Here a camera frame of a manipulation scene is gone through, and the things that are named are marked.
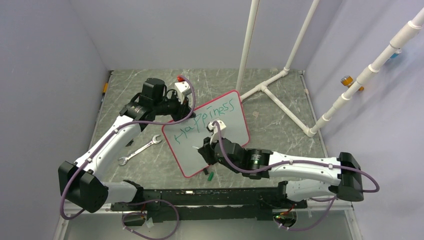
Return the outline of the pink framed whiteboard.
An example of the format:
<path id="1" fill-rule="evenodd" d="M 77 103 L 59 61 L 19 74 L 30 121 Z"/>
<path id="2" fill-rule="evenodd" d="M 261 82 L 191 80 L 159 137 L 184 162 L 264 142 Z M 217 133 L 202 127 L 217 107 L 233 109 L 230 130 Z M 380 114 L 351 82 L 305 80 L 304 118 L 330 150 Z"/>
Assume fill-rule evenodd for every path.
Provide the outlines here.
<path id="1" fill-rule="evenodd" d="M 210 123 L 218 121 L 225 127 L 223 138 L 245 146 L 250 141 L 250 133 L 240 94 L 231 90 L 205 104 L 196 107 L 195 117 L 179 124 L 164 125 L 162 134 L 185 178 L 191 178 L 208 167 L 198 148 L 204 139 L 212 137 L 214 130 Z"/>

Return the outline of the green marker cap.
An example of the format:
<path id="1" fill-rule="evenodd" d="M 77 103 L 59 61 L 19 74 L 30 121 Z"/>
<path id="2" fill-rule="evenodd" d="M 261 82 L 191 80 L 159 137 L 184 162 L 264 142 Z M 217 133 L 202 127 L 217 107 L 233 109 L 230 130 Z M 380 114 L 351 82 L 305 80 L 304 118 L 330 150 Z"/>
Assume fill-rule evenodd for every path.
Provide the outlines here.
<path id="1" fill-rule="evenodd" d="M 208 181 L 208 182 L 210 182 L 210 181 L 213 179 L 213 177 L 214 177 L 214 173 L 213 173 L 213 172 L 211 172 L 211 173 L 208 175 L 207 181 Z"/>

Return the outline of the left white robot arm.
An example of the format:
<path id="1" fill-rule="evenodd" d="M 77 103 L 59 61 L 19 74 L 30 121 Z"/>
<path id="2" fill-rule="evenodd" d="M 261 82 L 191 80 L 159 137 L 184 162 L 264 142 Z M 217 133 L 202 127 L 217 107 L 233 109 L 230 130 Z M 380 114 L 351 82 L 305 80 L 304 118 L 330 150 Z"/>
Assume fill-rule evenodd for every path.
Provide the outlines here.
<path id="1" fill-rule="evenodd" d="M 106 133 L 81 157 L 64 161 L 58 168 L 59 212 L 64 219 L 65 201 L 77 205 L 80 212 L 95 213 L 105 204 L 123 203 L 131 210 L 144 203 L 144 188 L 130 180 L 104 182 L 102 176 L 117 154 L 148 125 L 158 125 L 157 116 L 171 116 L 170 125 L 194 118 L 196 94 L 192 83 L 179 75 L 172 89 L 158 78 L 147 78 L 120 110 Z"/>

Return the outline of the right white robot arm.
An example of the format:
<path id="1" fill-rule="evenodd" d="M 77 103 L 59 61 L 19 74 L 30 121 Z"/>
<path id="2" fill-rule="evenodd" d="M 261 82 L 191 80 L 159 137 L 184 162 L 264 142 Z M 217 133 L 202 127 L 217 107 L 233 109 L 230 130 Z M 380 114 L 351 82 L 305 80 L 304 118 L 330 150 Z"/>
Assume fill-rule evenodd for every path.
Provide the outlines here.
<path id="1" fill-rule="evenodd" d="M 338 157 L 303 159 L 268 149 L 243 148 L 226 138 L 211 142 L 210 137 L 203 140 L 197 152 L 208 165 L 219 163 L 245 178 L 284 178 L 275 194 L 282 208 L 324 196 L 348 202 L 364 200 L 361 167 L 348 152 Z"/>

